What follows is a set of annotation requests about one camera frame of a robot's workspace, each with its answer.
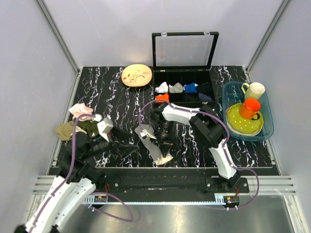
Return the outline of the grey underwear with cream waistband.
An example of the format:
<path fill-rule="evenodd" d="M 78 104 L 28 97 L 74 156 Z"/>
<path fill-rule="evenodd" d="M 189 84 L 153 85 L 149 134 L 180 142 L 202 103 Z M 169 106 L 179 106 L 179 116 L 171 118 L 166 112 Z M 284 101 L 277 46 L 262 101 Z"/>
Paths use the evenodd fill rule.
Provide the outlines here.
<path fill-rule="evenodd" d="M 166 154 L 163 154 L 162 150 L 160 149 L 160 146 L 156 145 L 153 142 L 152 138 L 143 139 L 140 137 L 140 132 L 143 129 L 146 129 L 149 133 L 152 133 L 152 134 L 154 134 L 154 130 L 151 125 L 145 125 L 145 124 L 138 125 L 135 128 L 135 133 L 138 135 L 140 141 L 143 143 L 145 148 L 149 151 L 155 165 L 160 166 L 171 161 L 173 159 L 171 154 L 168 152 Z"/>

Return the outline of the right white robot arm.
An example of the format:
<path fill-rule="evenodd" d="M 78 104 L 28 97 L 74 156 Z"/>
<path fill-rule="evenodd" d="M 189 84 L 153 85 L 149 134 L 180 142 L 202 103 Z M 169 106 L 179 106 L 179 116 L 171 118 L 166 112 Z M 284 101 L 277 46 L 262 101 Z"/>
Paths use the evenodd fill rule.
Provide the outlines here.
<path fill-rule="evenodd" d="M 171 128 L 174 123 L 191 126 L 195 141 L 206 146 L 216 162 L 222 177 L 222 190 L 229 193 L 238 187 L 240 174 L 227 146 L 229 131 L 211 107 L 203 105 L 201 108 L 187 108 L 162 103 L 151 112 L 151 119 L 155 126 L 152 141 L 158 145 L 173 144 Z"/>

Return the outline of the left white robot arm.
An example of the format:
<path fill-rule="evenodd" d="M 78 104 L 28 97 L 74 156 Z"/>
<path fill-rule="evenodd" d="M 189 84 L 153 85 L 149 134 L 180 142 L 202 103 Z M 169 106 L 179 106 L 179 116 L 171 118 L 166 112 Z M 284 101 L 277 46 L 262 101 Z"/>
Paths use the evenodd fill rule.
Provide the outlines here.
<path fill-rule="evenodd" d="M 121 178 L 106 176 L 92 166 L 88 158 L 104 152 L 111 152 L 117 158 L 126 158 L 139 150 L 139 146 L 126 144 L 121 138 L 130 137 L 129 133 L 111 129 L 107 138 L 100 135 L 89 137 L 76 133 L 67 143 L 67 154 L 59 162 L 52 185 L 34 215 L 27 223 L 18 225 L 17 233 L 59 233 L 71 215 L 88 197 L 92 210 L 104 205 L 108 197 L 119 191 Z"/>

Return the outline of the orange rolled underwear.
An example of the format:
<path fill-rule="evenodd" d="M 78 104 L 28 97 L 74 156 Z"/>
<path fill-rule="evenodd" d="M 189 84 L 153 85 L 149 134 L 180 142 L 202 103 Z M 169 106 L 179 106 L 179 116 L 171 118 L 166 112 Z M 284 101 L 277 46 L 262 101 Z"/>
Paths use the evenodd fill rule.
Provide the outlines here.
<path fill-rule="evenodd" d="M 157 95 L 155 96 L 155 100 L 156 102 L 169 101 L 169 94 L 165 93 L 165 94 Z"/>

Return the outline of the white rolled underwear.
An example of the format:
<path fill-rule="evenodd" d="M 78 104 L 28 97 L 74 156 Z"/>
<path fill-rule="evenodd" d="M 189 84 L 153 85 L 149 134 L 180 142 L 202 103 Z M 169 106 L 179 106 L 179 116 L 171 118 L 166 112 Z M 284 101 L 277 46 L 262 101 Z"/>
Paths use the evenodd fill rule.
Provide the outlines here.
<path fill-rule="evenodd" d="M 163 82 L 160 86 L 155 88 L 156 93 L 168 93 L 169 86 L 167 85 L 167 82 Z"/>

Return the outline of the grey rolled underwear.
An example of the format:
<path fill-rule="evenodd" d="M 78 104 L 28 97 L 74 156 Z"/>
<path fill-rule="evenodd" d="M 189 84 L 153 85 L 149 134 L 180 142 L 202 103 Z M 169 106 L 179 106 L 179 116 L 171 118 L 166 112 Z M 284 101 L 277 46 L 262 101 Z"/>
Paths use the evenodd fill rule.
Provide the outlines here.
<path fill-rule="evenodd" d="M 175 85 L 169 85 L 169 93 L 183 93 L 184 87 L 180 83 L 176 83 Z"/>

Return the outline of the navy rolled underwear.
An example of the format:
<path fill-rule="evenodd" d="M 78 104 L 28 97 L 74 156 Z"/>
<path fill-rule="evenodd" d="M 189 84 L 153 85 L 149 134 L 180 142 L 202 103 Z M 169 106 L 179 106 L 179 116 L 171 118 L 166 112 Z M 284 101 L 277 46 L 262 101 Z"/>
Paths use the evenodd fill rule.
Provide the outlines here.
<path fill-rule="evenodd" d="M 212 97 L 210 97 L 210 96 L 208 96 L 206 94 L 203 94 L 203 93 L 199 93 L 198 97 L 199 97 L 199 100 L 202 101 L 202 102 L 213 101 Z"/>

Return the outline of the blue rolled underwear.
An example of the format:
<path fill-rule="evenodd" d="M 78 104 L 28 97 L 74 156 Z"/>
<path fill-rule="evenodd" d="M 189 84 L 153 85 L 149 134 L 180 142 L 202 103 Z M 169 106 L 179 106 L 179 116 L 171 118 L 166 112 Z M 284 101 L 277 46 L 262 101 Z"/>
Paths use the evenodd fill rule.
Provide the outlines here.
<path fill-rule="evenodd" d="M 183 89 L 184 89 L 184 93 L 197 93 L 197 86 L 198 84 L 196 83 L 190 83 L 187 85 L 184 85 Z"/>

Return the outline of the pink and white underwear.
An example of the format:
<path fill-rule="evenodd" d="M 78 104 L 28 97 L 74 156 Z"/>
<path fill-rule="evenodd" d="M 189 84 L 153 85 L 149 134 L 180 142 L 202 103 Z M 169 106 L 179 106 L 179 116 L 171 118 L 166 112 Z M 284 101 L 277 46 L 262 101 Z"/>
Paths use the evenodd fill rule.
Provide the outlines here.
<path fill-rule="evenodd" d="M 93 113 L 93 109 L 90 107 L 87 107 L 84 103 L 77 103 L 73 105 L 71 108 L 69 108 L 69 112 L 74 116 L 78 117 L 83 114 L 89 114 L 91 115 Z"/>

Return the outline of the olive and khaki underwear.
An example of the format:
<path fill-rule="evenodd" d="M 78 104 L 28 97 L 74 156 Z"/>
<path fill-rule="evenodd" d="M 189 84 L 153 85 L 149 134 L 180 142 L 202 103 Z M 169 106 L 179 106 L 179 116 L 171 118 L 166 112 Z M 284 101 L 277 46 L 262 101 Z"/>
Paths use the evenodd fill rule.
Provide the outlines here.
<path fill-rule="evenodd" d="M 55 132 L 62 141 L 69 141 L 73 135 L 73 130 L 74 121 L 69 121 L 58 126 Z M 90 137 L 96 137 L 99 134 L 97 122 L 93 120 L 78 121 L 76 132 L 85 133 Z"/>

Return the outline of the black rolled underwear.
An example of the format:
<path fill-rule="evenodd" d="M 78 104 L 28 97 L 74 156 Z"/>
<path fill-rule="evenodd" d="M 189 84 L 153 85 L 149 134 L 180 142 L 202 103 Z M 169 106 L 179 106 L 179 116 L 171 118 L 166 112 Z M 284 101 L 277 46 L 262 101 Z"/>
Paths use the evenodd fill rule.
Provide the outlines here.
<path fill-rule="evenodd" d="M 205 95 L 211 95 L 213 93 L 213 88 L 211 83 L 206 82 L 197 86 L 197 92 Z"/>

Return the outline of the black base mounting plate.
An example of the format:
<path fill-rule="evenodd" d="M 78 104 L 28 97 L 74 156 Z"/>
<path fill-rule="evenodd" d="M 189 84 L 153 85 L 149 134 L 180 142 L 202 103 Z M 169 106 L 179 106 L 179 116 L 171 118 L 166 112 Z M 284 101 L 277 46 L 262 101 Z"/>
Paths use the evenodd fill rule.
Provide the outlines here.
<path fill-rule="evenodd" d="M 107 191 L 124 202 L 214 201 L 215 194 L 250 192 L 242 172 L 233 181 L 221 178 L 217 168 L 102 168 L 97 192 Z"/>

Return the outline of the oval painted wooden plate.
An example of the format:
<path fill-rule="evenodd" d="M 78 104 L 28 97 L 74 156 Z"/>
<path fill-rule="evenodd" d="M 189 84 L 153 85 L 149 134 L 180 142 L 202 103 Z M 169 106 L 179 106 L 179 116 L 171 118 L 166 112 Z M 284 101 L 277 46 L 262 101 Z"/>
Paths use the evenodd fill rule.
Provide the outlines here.
<path fill-rule="evenodd" d="M 129 65 L 121 74 L 121 81 L 128 87 L 146 86 L 150 83 L 151 79 L 152 71 L 144 64 Z"/>

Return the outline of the black compartment storage box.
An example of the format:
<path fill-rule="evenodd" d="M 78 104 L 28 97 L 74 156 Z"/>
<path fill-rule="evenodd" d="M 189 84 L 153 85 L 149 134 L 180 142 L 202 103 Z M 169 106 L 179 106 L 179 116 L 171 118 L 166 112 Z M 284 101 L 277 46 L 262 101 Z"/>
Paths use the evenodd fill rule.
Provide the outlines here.
<path fill-rule="evenodd" d="M 210 68 L 219 32 L 162 32 L 152 34 L 153 88 L 163 82 L 167 85 L 180 83 L 183 86 L 209 82 L 213 101 L 202 102 L 197 93 L 169 93 L 169 102 L 184 107 L 201 107 L 216 105 L 214 84 Z"/>

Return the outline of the green dotted plate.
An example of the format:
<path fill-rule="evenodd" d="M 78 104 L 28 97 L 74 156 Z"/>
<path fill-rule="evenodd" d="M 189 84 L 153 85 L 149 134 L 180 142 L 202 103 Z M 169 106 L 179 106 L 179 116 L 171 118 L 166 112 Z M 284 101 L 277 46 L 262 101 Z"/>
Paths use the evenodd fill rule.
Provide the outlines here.
<path fill-rule="evenodd" d="M 264 125 L 261 112 L 255 115 L 255 117 L 259 117 L 259 119 L 247 119 L 240 115 L 241 107 L 242 103 L 236 103 L 226 110 L 225 116 L 228 128 L 239 135 L 255 136 L 259 134 Z"/>

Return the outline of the orange mug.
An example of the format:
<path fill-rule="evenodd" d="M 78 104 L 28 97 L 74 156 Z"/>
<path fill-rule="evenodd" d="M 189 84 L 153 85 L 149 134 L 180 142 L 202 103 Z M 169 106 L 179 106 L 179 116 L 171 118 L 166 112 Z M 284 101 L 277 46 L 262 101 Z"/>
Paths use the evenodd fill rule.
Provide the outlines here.
<path fill-rule="evenodd" d="M 243 118 L 251 120 L 259 120 L 261 103 L 254 98 L 247 98 L 240 108 L 240 115 Z"/>

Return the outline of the cream yellow mug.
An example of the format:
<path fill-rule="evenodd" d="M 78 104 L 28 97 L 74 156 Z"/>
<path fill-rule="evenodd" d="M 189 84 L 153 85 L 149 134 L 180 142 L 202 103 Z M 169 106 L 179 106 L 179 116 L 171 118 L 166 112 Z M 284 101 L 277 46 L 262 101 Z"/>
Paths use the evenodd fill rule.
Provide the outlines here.
<path fill-rule="evenodd" d="M 244 99 L 253 98 L 259 100 L 259 98 L 265 93 L 265 87 L 261 83 L 243 83 L 241 87 L 244 93 Z"/>

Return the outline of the aluminium frame post left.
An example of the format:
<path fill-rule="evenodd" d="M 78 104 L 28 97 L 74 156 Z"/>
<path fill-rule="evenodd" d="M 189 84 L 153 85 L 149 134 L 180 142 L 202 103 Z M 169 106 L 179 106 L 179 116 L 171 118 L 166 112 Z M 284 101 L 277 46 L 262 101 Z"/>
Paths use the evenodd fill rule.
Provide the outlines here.
<path fill-rule="evenodd" d="M 56 23 L 55 20 L 52 17 L 52 14 L 50 13 L 46 3 L 44 0 L 35 0 L 36 4 L 38 5 L 41 13 L 43 14 L 43 17 L 45 18 L 50 30 L 52 31 L 56 41 L 58 42 L 59 46 L 61 47 L 66 59 L 68 60 L 71 68 L 74 70 L 74 72 L 77 74 L 80 71 L 79 66 L 77 65 L 75 59 L 73 58 L 68 46 L 66 45 Z"/>

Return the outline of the aluminium frame post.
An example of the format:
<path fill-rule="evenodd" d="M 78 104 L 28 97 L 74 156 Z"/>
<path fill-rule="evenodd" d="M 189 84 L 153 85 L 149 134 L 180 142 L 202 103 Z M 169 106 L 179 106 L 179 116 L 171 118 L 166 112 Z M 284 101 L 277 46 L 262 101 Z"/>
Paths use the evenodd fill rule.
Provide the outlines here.
<path fill-rule="evenodd" d="M 278 23 L 280 22 L 282 16 L 286 12 L 286 10 L 287 10 L 287 8 L 291 2 L 292 2 L 291 0 L 282 0 L 281 1 L 276 13 L 274 14 L 274 16 L 273 16 L 273 18 L 272 18 L 272 20 L 268 26 L 268 28 L 266 29 L 259 45 L 257 46 L 250 62 L 246 66 L 246 68 L 245 68 L 246 71 L 250 71 L 252 69 L 252 67 L 254 66 L 255 62 L 259 58 L 261 52 L 263 51 L 265 45 L 269 41 L 272 33 L 274 32 L 275 28 L 277 27 Z"/>
<path fill-rule="evenodd" d="M 68 60 L 71 68 L 74 70 L 74 72 L 77 74 L 80 71 L 79 66 L 77 65 L 75 59 L 73 58 L 68 46 L 66 45 L 56 23 L 55 20 L 52 17 L 52 14 L 50 13 L 46 3 L 44 0 L 35 0 L 36 4 L 38 5 L 41 13 L 43 14 L 43 17 L 45 18 L 50 30 L 52 31 L 56 41 L 58 42 L 59 46 L 61 47 L 66 59 Z"/>

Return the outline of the aluminium frame post right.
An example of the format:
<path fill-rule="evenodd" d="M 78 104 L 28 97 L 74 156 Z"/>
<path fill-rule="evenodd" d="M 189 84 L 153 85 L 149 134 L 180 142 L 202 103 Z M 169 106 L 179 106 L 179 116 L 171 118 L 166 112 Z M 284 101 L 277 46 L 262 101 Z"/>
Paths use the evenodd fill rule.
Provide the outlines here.
<path fill-rule="evenodd" d="M 250 62 L 246 66 L 246 68 L 245 68 L 246 71 L 250 71 L 252 69 L 252 67 L 254 66 L 255 62 L 259 58 L 261 52 L 263 51 L 265 45 L 269 41 L 272 33 L 274 32 L 275 28 L 277 27 L 278 23 L 280 22 L 282 16 L 286 12 L 286 10 L 287 10 L 287 8 L 291 2 L 292 2 L 291 0 L 282 0 L 281 1 L 276 13 L 274 14 L 274 16 L 273 16 L 273 18 L 272 18 L 272 20 L 268 26 L 268 28 L 266 29 L 259 45 L 257 46 Z"/>

